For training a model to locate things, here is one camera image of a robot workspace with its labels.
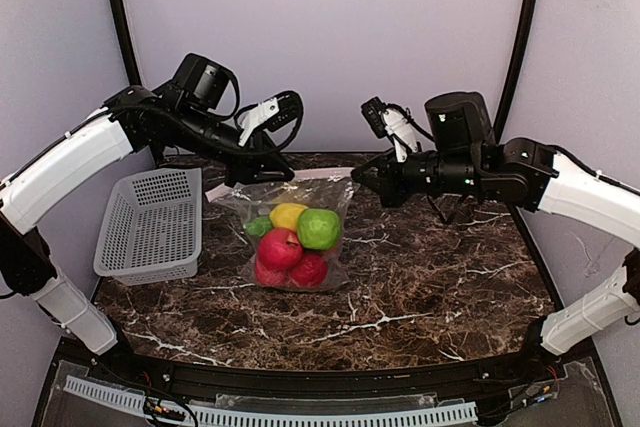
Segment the yellow toy lemon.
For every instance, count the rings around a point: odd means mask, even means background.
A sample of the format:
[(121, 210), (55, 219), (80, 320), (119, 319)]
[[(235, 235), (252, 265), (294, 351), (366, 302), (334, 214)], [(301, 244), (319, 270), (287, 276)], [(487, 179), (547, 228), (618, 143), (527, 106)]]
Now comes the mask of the yellow toy lemon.
[(274, 228), (285, 228), (296, 231), (300, 215), (308, 207), (298, 203), (280, 203), (269, 213), (269, 219)]

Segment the green toy cucumber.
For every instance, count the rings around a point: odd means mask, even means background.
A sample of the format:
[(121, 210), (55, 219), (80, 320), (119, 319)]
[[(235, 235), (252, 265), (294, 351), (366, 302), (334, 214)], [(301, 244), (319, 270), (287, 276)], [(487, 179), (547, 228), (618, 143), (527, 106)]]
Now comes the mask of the green toy cucumber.
[(247, 235), (262, 238), (269, 233), (274, 226), (268, 216), (260, 216), (245, 223), (243, 228)]

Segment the clear zip top bag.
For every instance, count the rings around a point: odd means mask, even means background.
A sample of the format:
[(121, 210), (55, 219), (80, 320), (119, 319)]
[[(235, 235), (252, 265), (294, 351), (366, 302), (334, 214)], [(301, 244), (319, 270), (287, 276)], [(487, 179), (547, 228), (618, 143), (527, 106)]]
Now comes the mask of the clear zip top bag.
[(288, 292), (328, 292), (349, 282), (339, 261), (349, 204), (350, 167), (298, 170), (284, 182), (218, 186), (207, 200), (240, 220), (253, 254), (238, 268), (246, 281)]

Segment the red toy tomato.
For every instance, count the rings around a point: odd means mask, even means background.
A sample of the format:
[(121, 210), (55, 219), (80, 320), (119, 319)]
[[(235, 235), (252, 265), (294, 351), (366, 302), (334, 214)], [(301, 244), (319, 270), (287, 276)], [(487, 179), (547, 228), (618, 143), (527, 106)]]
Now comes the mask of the red toy tomato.
[(304, 249), (294, 231), (274, 228), (259, 243), (257, 258), (270, 270), (288, 270), (302, 258)]

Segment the red toy fruit front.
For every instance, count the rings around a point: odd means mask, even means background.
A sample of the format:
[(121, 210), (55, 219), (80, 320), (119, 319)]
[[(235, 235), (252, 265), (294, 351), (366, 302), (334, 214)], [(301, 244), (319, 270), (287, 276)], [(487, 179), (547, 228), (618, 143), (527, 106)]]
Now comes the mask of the red toy fruit front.
[(304, 254), (300, 262), (289, 271), (289, 279), (295, 287), (320, 286), (328, 273), (328, 264), (320, 254)]

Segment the red toy apple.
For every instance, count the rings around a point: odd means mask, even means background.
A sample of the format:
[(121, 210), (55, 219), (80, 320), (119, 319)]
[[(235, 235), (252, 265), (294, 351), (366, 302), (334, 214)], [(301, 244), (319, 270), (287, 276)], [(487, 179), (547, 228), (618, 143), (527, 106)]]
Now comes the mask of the red toy apple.
[(254, 274), (257, 283), (263, 287), (283, 288), (289, 285), (286, 270), (270, 270), (260, 260), (255, 261)]

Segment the white plastic basket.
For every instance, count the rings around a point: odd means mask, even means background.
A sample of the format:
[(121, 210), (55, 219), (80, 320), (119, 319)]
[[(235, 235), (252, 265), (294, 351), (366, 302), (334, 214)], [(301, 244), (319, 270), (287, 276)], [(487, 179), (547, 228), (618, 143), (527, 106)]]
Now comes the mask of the white plastic basket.
[(112, 189), (93, 269), (126, 286), (191, 278), (202, 250), (202, 172), (162, 168)]

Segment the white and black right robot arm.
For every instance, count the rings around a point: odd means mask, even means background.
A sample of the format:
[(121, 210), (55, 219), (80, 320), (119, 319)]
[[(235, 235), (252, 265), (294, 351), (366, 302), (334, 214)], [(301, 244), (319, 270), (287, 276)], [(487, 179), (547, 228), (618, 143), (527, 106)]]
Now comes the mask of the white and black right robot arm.
[(574, 219), (633, 246), (598, 287), (533, 322), (523, 352), (560, 357), (638, 312), (638, 190), (587, 167), (562, 147), (524, 137), (498, 143), (478, 92), (439, 95), (426, 102), (425, 111), (431, 128), (425, 136), (435, 145), (429, 151), (416, 140), (421, 129), (406, 109), (377, 97), (361, 107), (374, 134), (393, 147), (353, 169), (351, 177), (375, 192), (383, 206), (399, 207), (414, 194), (455, 194)]

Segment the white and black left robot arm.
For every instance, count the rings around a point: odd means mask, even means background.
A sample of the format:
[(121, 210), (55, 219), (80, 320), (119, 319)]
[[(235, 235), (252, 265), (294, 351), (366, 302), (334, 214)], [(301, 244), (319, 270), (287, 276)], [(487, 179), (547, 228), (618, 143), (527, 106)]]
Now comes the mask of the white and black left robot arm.
[(37, 225), (87, 180), (147, 147), (218, 161), (230, 187), (292, 179), (281, 152), (295, 136), (275, 144), (270, 135), (286, 125), (299, 131), (300, 95), (286, 90), (221, 115), (215, 110), (228, 87), (239, 87), (231, 70), (190, 53), (170, 80), (152, 90), (125, 88), (2, 179), (1, 277), (8, 294), (31, 298), (98, 356), (122, 349), (127, 342), (113, 323), (54, 265)]

